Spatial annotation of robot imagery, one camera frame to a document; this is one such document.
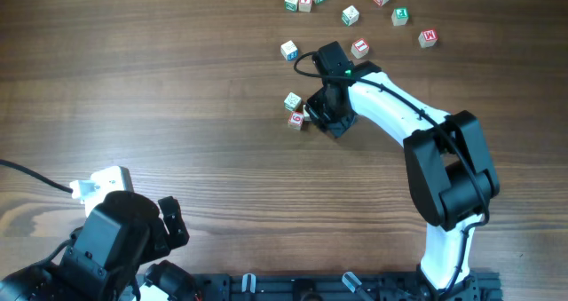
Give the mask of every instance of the black cable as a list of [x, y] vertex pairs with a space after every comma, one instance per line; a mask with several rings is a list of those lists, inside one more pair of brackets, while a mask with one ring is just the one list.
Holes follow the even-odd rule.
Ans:
[[32, 266], [40, 266], [46, 267], [66, 246], [75, 244], [75, 240], [68, 239], [63, 241], [47, 258], [37, 261], [34, 264], [29, 265], [28, 267]]
[[388, 92], [390, 95], [392, 95], [393, 97], [395, 97], [396, 99], [400, 100], [402, 103], [404, 103], [405, 105], [407, 105], [408, 107], [413, 109], [421, 118], [426, 119], [426, 121], [428, 121], [434, 127], [436, 132], [442, 137], [442, 139], [447, 143], [447, 145], [450, 146], [450, 148], [458, 156], [458, 158], [461, 162], [461, 165], [463, 166], [463, 169], [465, 169], [465, 171], [467, 172], [468, 177], [471, 180], [471, 183], [473, 184], [473, 187], [476, 190], [477, 198], [479, 199], [479, 201], [481, 202], [481, 205], [483, 207], [484, 218], [483, 218], [482, 221], [475, 222], [475, 223], [472, 223], [470, 225], [467, 225], [461, 231], [462, 232], [462, 239], [461, 239], [460, 256], [458, 257], [458, 263], [455, 267], [455, 271], [454, 271], [454, 274], [452, 275], [452, 279], [450, 280], [448, 286], [444, 289], [444, 291], [440, 295], [440, 298], [443, 299], [442, 296], [448, 295], [452, 291], [452, 289], [454, 288], [455, 282], [457, 281], [458, 276], [462, 272], [463, 262], [464, 262], [464, 259], [465, 259], [465, 250], [466, 250], [468, 238], [469, 238], [469, 230], [471, 230], [474, 227], [484, 226], [489, 222], [489, 207], [487, 205], [485, 197], [483, 196], [483, 192], [481, 190], [481, 187], [479, 186], [479, 184], [476, 180], [475, 174], [473, 173], [470, 166], [468, 165], [465, 157], [462, 154], [462, 151], [460, 151], [458, 146], [455, 145], [452, 138], [442, 129], [442, 127], [440, 127], [440, 125], [436, 121], [434, 121], [434, 119], [432, 119], [429, 115], [427, 115], [424, 110], [418, 108], [412, 102], [410, 102], [407, 99], [405, 99], [404, 97], [400, 96], [395, 91], [392, 91], [391, 89], [385, 87], [381, 83], [376, 83], [376, 82], [373, 82], [373, 81], [370, 81], [370, 80], [367, 80], [367, 79], [362, 79], [362, 78], [355, 79], [355, 78], [350, 78], [350, 77], [347, 77], [347, 76], [340, 76], [340, 75], [311, 74], [311, 73], [306, 73], [306, 72], [298, 69], [298, 67], [297, 67], [298, 63], [302, 59], [309, 57], [309, 56], [312, 56], [312, 55], [315, 55], [315, 54], [317, 54], [317, 52], [312, 51], [312, 52], [308, 52], [308, 53], [305, 53], [302, 56], [300, 56], [300, 58], [298, 58], [296, 60], [296, 62], [294, 63], [294, 71], [296, 71], [300, 75], [305, 75], [305, 76], [309, 76], [309, 77], [312, 77], [312, 78], [320, 78], [320, 79], [328, 79], [328, 80], [342, 80], [342, 81], [347, 81], [347, 82], [351, 82], [351, 83], [370, 84], [370, 85], [378, 88], [380, 91]]
[[35, 171], [33, 171], [33, 170], [30, 170], [30, 169], [28, 169], [28, 168], [26, 168], [26, 167], [24, 167], [24, 166], [21, 166], [21, 165], [19, 165], [19, 164], [17, 164], [17, 163], [9, 162], [9, 161], [4, 160], [4, 159], [0, 159], [0, 165], [3, 165], [3, 166], [6, 166], [6, 167], [8, 167], [8, 168], [12, 168], [12, 169], [18, 170], [18, 171], [20, 171], [20, 172], [24, 172], [25, 174], [27, 174], [27, 175], [29, 175], [29, 176], [31, 176], [31, 177], [34, 177], [34, 178], [36, 178], [36, 179], [38, 179], [38, 180], [44, 182], [45, 184], [47, 184], [47, 185], [49, 185], [49, 186], [53, 186], [54, 188], [57, 188], [57, 189], [59, 189], [59, 190], [61, 190], [61, 191], [65, 191], [65, 192], [70, 193], [70, 194], [73, 193], [73, 189], [71, 189], [70, 187], [63, 186], [63, 185], [61, 185], [61, 184], [59, 184], [59, 183], [57, 183], [57, 182], [55, 182], [55, 181], [53, 181], [53, 180], [50, 180], [50, 179], [48, 179], [48, 178], [42, 176], [41, 174], [39, 174], [39, 173], [37, 173], [37, 172], [35, 172]]

